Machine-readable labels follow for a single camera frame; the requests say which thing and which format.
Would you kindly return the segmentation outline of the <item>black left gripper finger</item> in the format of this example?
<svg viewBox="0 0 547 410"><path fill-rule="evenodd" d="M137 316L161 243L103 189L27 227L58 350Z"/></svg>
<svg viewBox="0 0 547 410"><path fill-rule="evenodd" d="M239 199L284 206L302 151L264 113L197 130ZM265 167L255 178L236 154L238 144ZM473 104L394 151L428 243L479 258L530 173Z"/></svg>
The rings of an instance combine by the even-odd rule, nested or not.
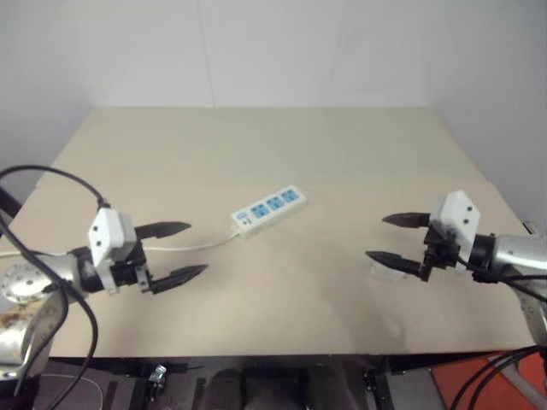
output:
<svg viewBox="0 0 547 410"><path fill-rule="evenodd" d="M165 278L153 280L150 283L150 291L152 294L156 295L167 290L180 287L198 276L207 267L208 265L195 265L172 271Z"/></svg>
<svg viewBox="0 0 547 410"><path fill-rule="evenodd" d="M148 238L161 239L179 234L191 228L191 224L181 221L163 221L148 225L141 225L135 228L136 238L142 241Z"/></svg>

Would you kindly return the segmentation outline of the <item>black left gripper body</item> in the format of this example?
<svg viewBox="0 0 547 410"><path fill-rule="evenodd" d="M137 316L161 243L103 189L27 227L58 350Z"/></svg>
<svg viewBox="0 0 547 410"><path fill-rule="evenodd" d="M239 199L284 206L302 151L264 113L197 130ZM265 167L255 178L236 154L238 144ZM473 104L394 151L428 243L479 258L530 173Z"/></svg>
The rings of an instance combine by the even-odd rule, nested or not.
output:
<svg viewBox="0 0 547 410"><path fill-rule="evenodd" d="M137 242L129 256L123 261L115 262L110 267L110 271L117 286L136 284L143 293L151 292L152 279L142 241L152 237L153 231L151 229L137 229L136 234Z"/></svg>

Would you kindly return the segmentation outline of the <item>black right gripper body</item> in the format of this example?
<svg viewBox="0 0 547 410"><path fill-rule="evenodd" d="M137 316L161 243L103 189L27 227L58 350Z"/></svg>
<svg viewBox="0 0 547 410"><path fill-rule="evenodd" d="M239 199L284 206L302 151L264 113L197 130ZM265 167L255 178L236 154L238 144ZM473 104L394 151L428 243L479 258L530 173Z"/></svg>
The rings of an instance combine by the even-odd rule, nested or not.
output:
<svg viewBox="0 0 547 410"><path fill-rule="evenodd" d="M433 268L445 269L456 265L460 246L453 232L441 233L435 227L428 226L424 244L426 249L419 270L419 278L422 281L428 281Z"/></svg>

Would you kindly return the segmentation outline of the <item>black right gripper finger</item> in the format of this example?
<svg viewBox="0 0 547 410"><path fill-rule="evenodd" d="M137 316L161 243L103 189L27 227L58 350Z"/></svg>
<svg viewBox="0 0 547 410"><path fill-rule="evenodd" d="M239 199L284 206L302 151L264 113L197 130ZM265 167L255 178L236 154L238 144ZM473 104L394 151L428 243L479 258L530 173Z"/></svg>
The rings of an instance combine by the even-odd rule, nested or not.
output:
<svg viewBox="0 0 547 410"><path fill-rule="evenodd" d="M384 267L413 276L420 275L421 264L418 261L408 260L401 255L385 251L366 251L365 254Z"/></svg>
<svg viewBox="0 0 547 410"><path fill-rule="evenodd" d="M430 214L416 212L390 214L384 217L382 221L402 228L418 229L430 225Z"/></svg>

